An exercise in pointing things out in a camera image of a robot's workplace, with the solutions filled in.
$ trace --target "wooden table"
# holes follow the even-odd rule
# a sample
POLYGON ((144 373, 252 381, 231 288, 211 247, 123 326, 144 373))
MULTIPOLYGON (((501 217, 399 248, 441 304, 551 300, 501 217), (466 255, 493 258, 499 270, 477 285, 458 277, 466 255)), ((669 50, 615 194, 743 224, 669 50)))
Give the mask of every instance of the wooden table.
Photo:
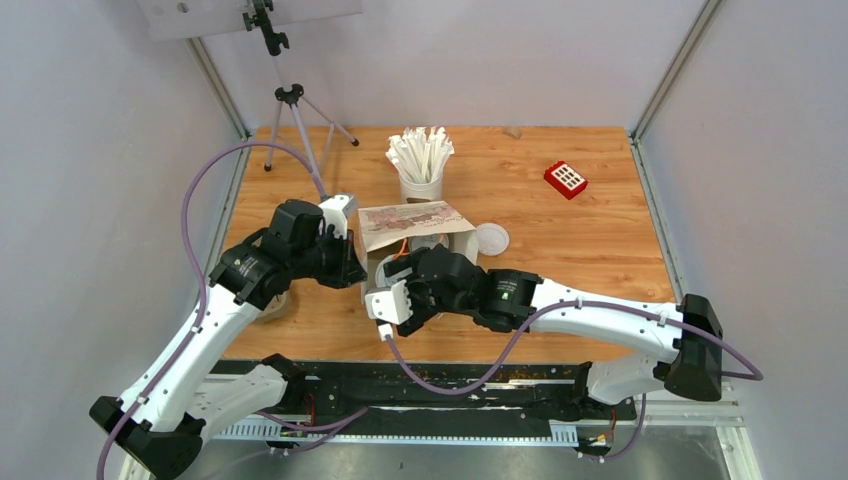
MULTIPOLYGON (((360 146, 336 135, 324 168, 327 191, 354 193, 361 207, 399 203, 397 173, 385 152, 387 138, 403 127, 350 131, 360 146)), ((519 140, 500 128, 448 127, 447 132, 456 154, 446 167, 444 199, 472 224, 494 222, 510 235, 506 252, 478 258, 483 268, 526 270, 581 290, 633 300, 673 301, 623 129, 525 128, 519 140), (542 179, 544 170, 559 160, 589 180, 586 190, 571 201, 542 179)), ((298 138, 292 129, 281 134, 292 141, 298 138)), ((257 138, 268 135, 268 129, 262 129, 257 138)), ((310 136, 320 148, 326 129, 310 130, 310 136)), ((256 148, 250 157, 227 247, 267 226, 277 204, 286 199, 318 203, 308 174, 294 158, 278 151, 273 170, 265 172, 266 153, 256 148)), ((352 228, 357 230, 358 218, 352 228)), ((358 287, 337 291, 299 280, 290 294, 294 304, 286 316, 250 325, 225 357, 262 358, 279 352, 292 359, 393 358, 365 313, 358 287)), ((409 360, 491 362, 508 340, 508 335, 489 332, 470 318, 446 314, 397 343, 409 360)), ((623 347, 589 338, 531 333, 518 342, 508 361, 580 363, 626 353, 623 347)))

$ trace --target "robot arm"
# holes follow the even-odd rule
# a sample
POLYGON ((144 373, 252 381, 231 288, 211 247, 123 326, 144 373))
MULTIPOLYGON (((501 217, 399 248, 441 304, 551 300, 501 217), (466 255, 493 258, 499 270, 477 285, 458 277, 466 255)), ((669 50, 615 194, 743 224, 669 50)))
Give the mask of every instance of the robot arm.
POLYGON ((411 335, 440 312, 469 315, 478 325, 506 333, 542 307, 575 302, 573 308, 541 315, 530 331, 582 335, 636 351, 611 362, 582 364, 575 383, 578 396, 615 405, 627 397, 665 388, 693 400, 721 398, 720 349, 665 324, 666 320, 689 323, 721 337, 721 327, 706 298, 687 295, 676 306, 596 295, 528 272, 486 272, 442 245, 419 249, 384 268, 390 286, 365 298, 369 317, 377 320, 383 339, 393 335, 393 327, 401 336, 411 335), (599 303, 617 308, 593 306, 599 303), (654 314, 661 321, 632 312, 654 314))
POLYGON ((320 206, 300 200, 279 205, 267 228, 248 236, 221 256, 210 274, 206 315, 194 327, 197 308, 189 314, 153 365, 119 398, 100 397, 89 415, 111 432, 150 380, 173 365, 122 428, 117 443, 157 478, 176 478, 197 457, 203 444, 251 413, 302 398, 304 372, 273 355, 250 373, 205 394, 196 392, 212 367, 247 325, 292 280, 314 278, 331 288, 346 288, 366 274, 353 246, 347 218, 355 199, 336 195, 320 206), (175 360, 172 354, 186 334, 195 335, 175 360))

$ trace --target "white wall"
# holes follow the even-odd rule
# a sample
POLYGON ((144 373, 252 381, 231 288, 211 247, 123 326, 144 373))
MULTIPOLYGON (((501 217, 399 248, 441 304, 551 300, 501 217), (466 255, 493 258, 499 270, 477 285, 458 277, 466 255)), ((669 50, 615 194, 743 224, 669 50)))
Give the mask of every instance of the white wall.
MULTIPOLYGON (((286 26, 277 61, 345 124, 632 127, 702 3, 365 0, 362 15, 286 26)), ((261 33, 206 40, 245 121, 270 124, 261 33)))
MULTIPOLYGON (((179 206, 233 138, 186 45, 148 40, 134 0, 7 2, 0 58, 0 478, 93 478, 88 409, 194 302, 179 206)), ((232 171, 195 197, 204 256, 232 171)))
POLYGON ((736 383, 766 479, 845 478, 848 3, 725 4, 648 167, 685 283, 764 371, 736 383))

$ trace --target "red box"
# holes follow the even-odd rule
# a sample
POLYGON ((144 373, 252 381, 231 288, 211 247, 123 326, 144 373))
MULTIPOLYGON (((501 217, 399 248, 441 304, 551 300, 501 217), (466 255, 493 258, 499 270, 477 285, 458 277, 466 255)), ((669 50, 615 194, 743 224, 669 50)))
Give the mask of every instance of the red box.
POLYGON ((557 162, 545 170, 545 180, 556 188, 563 197, 571 200, 586 189, 589 181, 575 172, 565 162, 557 162))

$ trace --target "cardboard box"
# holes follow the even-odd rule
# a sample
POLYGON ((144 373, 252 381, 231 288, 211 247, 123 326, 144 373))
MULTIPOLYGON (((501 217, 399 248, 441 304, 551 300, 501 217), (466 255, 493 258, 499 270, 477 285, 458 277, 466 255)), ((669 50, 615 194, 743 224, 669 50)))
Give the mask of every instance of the cardboard box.
POLYGON ((359 232, 362 239, 362 265, 368 280, 362 284, 362 296, 376 288, 377 266, 389 255, 400 251, 407 237, 445 234, 449 250, 465 255, 477 264, 477 230, 444 201, 360 208, 359 232))

